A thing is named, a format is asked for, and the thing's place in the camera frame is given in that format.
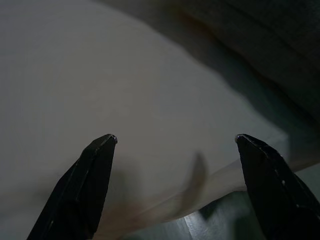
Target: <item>green floor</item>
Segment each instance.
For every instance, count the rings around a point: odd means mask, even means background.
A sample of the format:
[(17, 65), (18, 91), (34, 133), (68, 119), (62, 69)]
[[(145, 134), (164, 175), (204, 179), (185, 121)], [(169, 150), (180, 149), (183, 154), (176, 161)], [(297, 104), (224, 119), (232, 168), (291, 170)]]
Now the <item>green floor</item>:
[[(320, 200), (320, 164), (297, 175)], [(246, 192), (234, 192), (176, 221), (137, 231), (125, 240), (264, 240)]]

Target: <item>dark fabric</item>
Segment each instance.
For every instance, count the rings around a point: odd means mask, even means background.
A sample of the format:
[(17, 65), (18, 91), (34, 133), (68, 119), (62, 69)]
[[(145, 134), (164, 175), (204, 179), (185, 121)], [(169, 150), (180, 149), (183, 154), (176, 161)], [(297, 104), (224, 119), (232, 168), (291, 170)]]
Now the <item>dark fabric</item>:
[(320, 1), (184, 0), (181, 4), (320, 123)]

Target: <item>white sheet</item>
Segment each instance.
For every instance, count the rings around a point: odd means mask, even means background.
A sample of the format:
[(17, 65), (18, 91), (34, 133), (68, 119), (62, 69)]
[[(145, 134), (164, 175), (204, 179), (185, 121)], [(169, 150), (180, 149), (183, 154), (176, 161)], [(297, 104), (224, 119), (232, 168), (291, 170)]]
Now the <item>white sheet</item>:
[(119, 143), (97, 239), (244, 189), (236, 134), (287, 158), (315, 146), (205, 30), (152, 0), (119, 2), (129, 8), (0, 1), (0, 239), (25, 239), (58, 179), (107, 133)]

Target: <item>white fabric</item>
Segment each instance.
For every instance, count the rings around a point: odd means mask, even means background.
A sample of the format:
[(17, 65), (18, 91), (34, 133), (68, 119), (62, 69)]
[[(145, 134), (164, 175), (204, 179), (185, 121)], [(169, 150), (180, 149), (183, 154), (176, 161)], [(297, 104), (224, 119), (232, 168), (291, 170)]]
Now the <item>white fabric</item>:
[[(138, 2), (137, 15), (156, 17), (155, 1)], [(275, 107), (276, 97), (204, 30), (161, 24), (219, 67), (103, 2), (0, 1), (0, 239), (28, 236), (58, 179), (104, 134), (119, 142), (97, 239), (244, 189), (236, 134), (267, 141), (285, 157), (292, 135), (309, 139), (304, 125), (288, 120), (294, 116), (287, 108)], [(228, 79), (248, 84), (270, 118)]]

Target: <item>white surface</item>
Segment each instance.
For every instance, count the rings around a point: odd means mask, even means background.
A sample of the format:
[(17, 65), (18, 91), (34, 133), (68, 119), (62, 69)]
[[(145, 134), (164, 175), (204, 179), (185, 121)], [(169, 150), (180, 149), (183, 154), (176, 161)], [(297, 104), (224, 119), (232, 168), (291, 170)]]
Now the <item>white surface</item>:
[[(274, 111), (272, 94), (202, 30), (160, 23), (185, 35), (216, 69), (145, 23), (158, 17), (154, 1), (133, 6), (144, 17), (90, 0), (0, 1), (1, 239), (28, 236), (57, 180), (101, 135), (119, 140), (103, 236), (187, 214), (243, 188), (236, 134), (285, 156), (292, 135), (307, 135), (285, 120), (292, 116), (283, 105)], [(248, 84), (274, 116), (263, 116), (228, 78)], [(196, 196), (181, 206), (198, 153), (201, 187), (191, 187)]]

